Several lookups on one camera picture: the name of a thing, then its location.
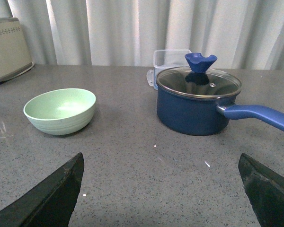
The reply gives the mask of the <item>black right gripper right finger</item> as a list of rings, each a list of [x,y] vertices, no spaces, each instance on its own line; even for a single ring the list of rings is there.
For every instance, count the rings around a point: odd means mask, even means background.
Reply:
[[[284,177],[244,153],[238,169],[260,226],[284,227]]]

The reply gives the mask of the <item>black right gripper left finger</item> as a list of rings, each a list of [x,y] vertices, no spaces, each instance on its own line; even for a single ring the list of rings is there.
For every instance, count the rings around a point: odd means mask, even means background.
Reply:
[[[78,153],[38,185],[0,211],[0,227],[66,227],[84,172]]]

